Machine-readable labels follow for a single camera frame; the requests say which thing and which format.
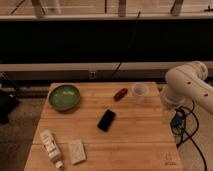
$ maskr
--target floor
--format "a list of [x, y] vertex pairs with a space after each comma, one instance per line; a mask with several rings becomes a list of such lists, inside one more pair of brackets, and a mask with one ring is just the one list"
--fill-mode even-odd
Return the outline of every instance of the floor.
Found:
[[[10, 114], [10, 123], [0, 125], [1, 171], [24, 169], [44, 101], [45, 98], [21, 98], [20, 105]], [[187, 101], [186, 106], [191, 107], [191, 102]], [[197, 105], [195, 113], [199, 118], [200, 128], [194, 140], [206, 157], [208, 171], [213, 171], [213, 116]], [[189, 130], [193, 129], [193, 118], [189, 118], [187, 125]], [[179, 148], [179, 153], [184, 171], [203, 170], [202, 160], [190, 141]]]

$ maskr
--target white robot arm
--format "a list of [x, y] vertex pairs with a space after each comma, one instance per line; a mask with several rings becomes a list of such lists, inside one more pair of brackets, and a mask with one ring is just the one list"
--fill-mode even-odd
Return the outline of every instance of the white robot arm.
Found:
[[207, 77], [208, 69], [199, 61], [170, 69], [165, 77], [167, 85], [161, 92], [163, 103], [177, 107], [187, 97], [213, 114], [213, 87], [204, 82]]

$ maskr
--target wire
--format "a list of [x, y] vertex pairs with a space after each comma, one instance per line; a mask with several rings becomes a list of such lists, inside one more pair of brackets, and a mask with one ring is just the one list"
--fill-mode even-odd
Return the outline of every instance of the wire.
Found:
[[[197, 116], [195, 115], [195, 113], [193, 112], [193, 111], [191, 111], [190, 109], [188, 109], [187, 107], [184, 107], [186, 110], [188, 110], [188, 111], [190, 111], [191, 112], [191, 114], [193, 115], [193, 117], [194, 117], [194, 119], [195, 119], [195, 121], [196, 121], [196, 128], [195, 128], [195, 130], [191, 133], [191, 135], [190, 135], [190, 137], [193, 137], [194, 135], [195, 135], [195, 133], [198, 131], [198, 129], [199, 129], [199, 120], [198, 120], [198, 118], [197, 118]], [[190, 138], [189, 137], [187, 137], [186, 139], [184, 139], [184, 140], [182, 140], [181, 142], [179, 142], [178, 144], [177, 144], [177, 147], [180, 147], [183, 143], [185, 143], [187, 140], [189, 140]]]
[[18, 2], [18, 4], [15, 6], [15, 8], [10, 12], [10, 14], [14, 14], [19, 7], [25, 2], [26, 0], [21, 0], [20, 2]]
[[196, 147], [196, 149], [198, 150], [202, 160], [203, 160], [203, 164], [204, 164], [204, 171], [207, 171], [207, 164], [206, 164], [206, 159], [202, 153], [202, 151], [200, 150], [199, 146], [196, 144], [196, 142], [192, 139], [192, 136], [183, 128], [180, 127], [180, 129], [188, 136], [188, 138], [192, 141], [192, 143], [194, 144], [194, 146]]
[[[179, 148], [183, 143], [185, 143], [188, 140], [191, 140], [193, 145], [196, 147], [196, 149], [198, 150], [202, 160], [203, 160], [203, 164], [204, 164], [204, 171], [207, 171], [207, 164], [206, 164], [206, 160], [205, 157], [202, 153], [202, 151], [200, 150], [200, 148], [198, 147], [198, 145], [195, 143], [195, 141], [192, 139], [192, 137], [195, 135], [195, 133], [198, 131], [199, 129], [199, 120], [196, 116], [196, 114], [194, 113], [194, 109], [195, 109], [195, 102], [192, 101], [192, 109], [189, 109], [186, 106], [180, 106], [178, 109], [176, 109], [176, 115], [178, 115], [179, 117], [181, 117], [182, 119], [182, 123], [176, 127], [172, 127], [172, 132], [174, 135], [179, 136], [180, 137], [180, 141], [179, 143], [177, 143], [177, 148]], [[189, 134], [186, 131], [186, 125], [187, 125], [187, 117], [192, 115], [196, 121], [196, 128], [195, 130]]]
[[4, 78], [4, 80], [8, 81], [11, 84], [11, 86], [15, 90], [15, 96], [17, 96], [17, 94], [21, 92], [20, 87], [14, 81], [12, 81], [11, 79], [9, 79], [6, 73], [1, 72], [1, 75]]
[[[137, 15], [137, 18], [136, 18], [136, 21], [135, 21], [135, 27], [134, 27], [134, 30], [132, 32], [132, 36], [131, 36], [131, 40], [130, 40], [130, 43], [129, 43], [129, 46], [124, 54], [124, 57], [123, 59], [125, 59], [127, 57], [127, 55], [129, 54], [129, 52], [131, 51], [132, 49], [132, 46], [133, 46], [133, 43], [135, 41], [135, 36], [136, 36], [136, 33], [137, 33], [137, 26], [138, 26], [138, 20], [140, 19], [140, 15], [141, 15], [141, 12], [139, 11], [138, 12], [138, 15]], [[118, 70], [120, 69], [121, 65], [122, 65], [122, 60], [121, 62], [119, 62], [118, 66], [116, 67], [116, 69], [113, 71], [113, 73], [109, 76], [109, 78], [112, 78], [115, 76], [115, 74], [118, 72]]]

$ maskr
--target black wall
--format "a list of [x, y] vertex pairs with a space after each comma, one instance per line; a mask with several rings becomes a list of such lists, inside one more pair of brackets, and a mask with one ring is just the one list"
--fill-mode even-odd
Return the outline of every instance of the black wall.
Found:
[[212, 41], [213, 20], [209, 19], [1, 21], [0, 61], [213, 60]]

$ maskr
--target clear plastic cup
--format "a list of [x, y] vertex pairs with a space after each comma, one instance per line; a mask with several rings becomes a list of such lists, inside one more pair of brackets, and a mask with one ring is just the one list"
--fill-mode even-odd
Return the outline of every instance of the clear plastic cup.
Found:
[[149, 94], [149, 88], [145, 83], [135, 83], [132, 86], [132, 97], [136, 104], [141, 104], [144, 97]]

